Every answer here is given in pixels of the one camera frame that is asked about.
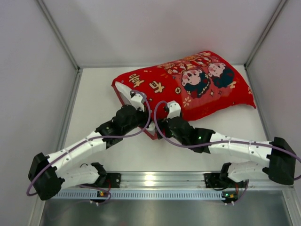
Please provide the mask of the white pillow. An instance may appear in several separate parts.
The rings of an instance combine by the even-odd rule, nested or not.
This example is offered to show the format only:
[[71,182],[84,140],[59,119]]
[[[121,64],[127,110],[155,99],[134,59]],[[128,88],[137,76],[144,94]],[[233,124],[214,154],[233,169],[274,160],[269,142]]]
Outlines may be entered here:
[[121,82],[115,82],[115,93],[122,105],[131,105],[131,89]]

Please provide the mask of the red printed pillowcase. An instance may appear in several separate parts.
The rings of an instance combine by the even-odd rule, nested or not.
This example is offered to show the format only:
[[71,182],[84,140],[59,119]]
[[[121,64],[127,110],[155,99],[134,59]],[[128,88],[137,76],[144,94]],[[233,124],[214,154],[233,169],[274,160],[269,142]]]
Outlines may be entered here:
[[252,91],[242,75],[212,51],[126,72],[113,79],[112,87],[115,82],[144,93],[151,110],[159,101],[176,101],[187,121],[234,105],[255,107]]

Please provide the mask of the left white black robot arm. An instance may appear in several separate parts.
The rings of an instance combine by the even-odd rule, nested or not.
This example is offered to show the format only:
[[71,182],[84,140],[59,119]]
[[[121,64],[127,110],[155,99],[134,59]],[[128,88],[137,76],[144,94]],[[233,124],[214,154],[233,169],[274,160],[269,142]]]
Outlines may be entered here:
[[101,164],[93,162],[83,169],[75,168],[75,165],[95,153],[109,149],[124,138],[131,137],[130,132],[135,128],[145,130],[150,120],[149,108],[124,105],[111,120],[98,126],[79,142],[55,153],[35,155],[28,173],[31,183],[26,194],[32,196],[30,190],[34,188],[35,194],[46,201],[72,186],[101,185],[106,177]]

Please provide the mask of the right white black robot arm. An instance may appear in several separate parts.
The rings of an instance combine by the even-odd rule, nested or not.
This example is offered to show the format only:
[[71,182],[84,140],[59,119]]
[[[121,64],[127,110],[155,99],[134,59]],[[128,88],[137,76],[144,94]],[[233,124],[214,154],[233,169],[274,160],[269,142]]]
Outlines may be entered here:
[[285,186],[292,186],[295,182],[295,165],[299,157],[283,138],[275,137],[273,141],[263,142],[236,139],[211,129],[195,128],[180,116],[158,120],[155,125],[161,138],[177,140],[175,146],[196,153],[244,159],[241,163],[223,164],[221,180],[241,182],[268,178]]

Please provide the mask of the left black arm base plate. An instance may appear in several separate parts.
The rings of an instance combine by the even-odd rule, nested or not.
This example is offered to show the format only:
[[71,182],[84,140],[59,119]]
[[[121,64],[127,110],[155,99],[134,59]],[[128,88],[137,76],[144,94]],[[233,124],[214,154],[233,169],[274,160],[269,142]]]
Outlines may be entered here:
[[121,174],[108,173],[103,183],[103,188],[120,188]]

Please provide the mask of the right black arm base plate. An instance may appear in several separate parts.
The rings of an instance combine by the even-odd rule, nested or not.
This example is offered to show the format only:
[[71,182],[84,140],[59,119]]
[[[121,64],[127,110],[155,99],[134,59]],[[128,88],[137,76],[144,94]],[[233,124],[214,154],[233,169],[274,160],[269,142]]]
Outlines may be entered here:
[[221,191],[228,188],[245,188],[246,181],[235,182],[226,176],[221,176],[220,173],[205,173],[204,180],[206,188],[212,188]]

